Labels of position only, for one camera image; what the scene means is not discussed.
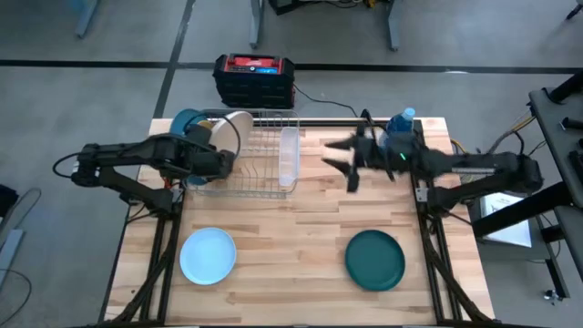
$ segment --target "wooden tabletop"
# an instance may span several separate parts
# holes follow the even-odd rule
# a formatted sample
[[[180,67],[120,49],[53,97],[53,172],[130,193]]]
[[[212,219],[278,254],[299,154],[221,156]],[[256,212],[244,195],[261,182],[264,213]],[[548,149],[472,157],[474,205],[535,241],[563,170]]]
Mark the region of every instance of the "wooden tabletop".
[[[428,147],[451,153],[443,118],[421,118]],[[169,130],[170,119],[152,121],[150,134]],[[176,325],[391,325],[435,323],[418,219],[408,176],[391,182],[385,173],[361,170],[358,193],[347,194],[340,172],[321,162],[325,142],[346,138],[353,128],[301,128],[301,170],[286,200],[218,198],[187,193],[169,295],[166,324]],[[162,181],[143,167],[138,180]],[[451,187],[457,176],[436,184]],[[130,215],[137,209],[131,209]],[[453,212],[468,219],[465,207]],[[470,226],[444,220],[454,276],[482,312],[494,313]],[[146,278],[155,220],[126,228],[106,311],[115,317]],[[179,267],[179,250],[197,229],[218,227],[237,246],[237,262],[222,282],[200,286]],[[344,248],[359,231],[395,237],[405,254],[405,273],[389,292],[366,292],[349,278]],[[446,317],[451,318],[440,280]],[[155,289],[152,313],[158,307]]]

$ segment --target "blue bottle cap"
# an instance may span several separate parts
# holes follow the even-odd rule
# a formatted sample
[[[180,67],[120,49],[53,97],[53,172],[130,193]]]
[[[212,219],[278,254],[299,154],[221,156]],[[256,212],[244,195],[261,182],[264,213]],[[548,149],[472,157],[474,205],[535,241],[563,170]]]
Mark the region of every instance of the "blue bottle cap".
[[[414,116],[415,116],[414,108],[406,108],[403,112],[403,117],[406,119],[413,119]]]

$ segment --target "concrete floor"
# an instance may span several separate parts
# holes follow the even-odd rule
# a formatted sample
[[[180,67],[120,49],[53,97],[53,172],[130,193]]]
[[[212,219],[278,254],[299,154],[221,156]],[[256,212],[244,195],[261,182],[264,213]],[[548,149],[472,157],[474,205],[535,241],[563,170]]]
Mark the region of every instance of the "concrete floor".
[[[77,14],[66,4],[0,2],[0,59],[166,61],[186,0],[102,0],[84,40],[74,36]],[[266,7],[262,44],[255,52],[300,63],[581,67],[583,15],[563,22],[574,6],[571,0],[407,0],[398,53],[386,48],[380,6],[371,12],[310,5],[283,16]],[[241,0],[197,0],[180,61],[249,53],[248,7]],[[31,279],[33,293],[7,326],[54,328],[97,319],[127,208],[115,192],[80,189],[50,168],[88,142],[144,138],[164,74],[162,69],[0,67],[0,183],[21,193],[43,190],[23,224],[26,237],[13,265]],[[375,116],[413,106],[418,116],[446,117],[453,138],[467,149],[485,149],[527,109],[528,91],[567,77],[299,71],[296,83],[313,97],[368,108]],[[164,117],[183,108],[223,108],[210,71],[177,71]],[[295,110],[302,117],[350,116],[345,108],[309,103],[302,96]],[[527,150],[542,140],[536,124],[525,128],[523,137]],[[517,147],[510,138],[500,150]],[[559,180],[547,149],[534,158],[546,185]],[[582,322],[583,283],[566,245],[559,263],[572,298],[553,306],[540,295],[552,286],[544,265],[484,261],[496,317],[553,327]],[[25,293],[26,285],[9,276],[0,291],[0,322]]]

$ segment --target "water bottle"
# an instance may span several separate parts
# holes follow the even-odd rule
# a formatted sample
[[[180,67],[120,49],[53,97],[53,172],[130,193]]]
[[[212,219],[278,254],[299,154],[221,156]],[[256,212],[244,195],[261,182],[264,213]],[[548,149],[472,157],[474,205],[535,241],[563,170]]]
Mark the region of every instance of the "water bottle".
[[[385,149],[389,145],[393,132],[412,132],[414,116],[415,110],[413,108],[406,108],[403,113],[393,116],[386,124],[386,132],[383,132],[379,139],[379,147]]]

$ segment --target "wire dish rack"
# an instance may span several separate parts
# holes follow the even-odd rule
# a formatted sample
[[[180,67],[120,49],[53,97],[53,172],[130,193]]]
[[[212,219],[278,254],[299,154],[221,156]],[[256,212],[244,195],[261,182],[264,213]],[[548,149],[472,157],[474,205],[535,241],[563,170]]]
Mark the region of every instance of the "wire dish rack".
[[[203,112],[214,123],[233,111],[211,109]],[[216,179],[203,186],[189,184],[189,190],[204,196],[269,199],[285,199],[287,194],[293,192],[297,177],[287,186],[280,184],[281,131],[284,128],[297,128],[299,136],[298,115],[289,109],[245,111],[254,117],[253,129],[247,141],[241,141],[240,154],[233,163],[232,173],[226,179]],[[296,165],[299,168],[299,138],[297,142]]]

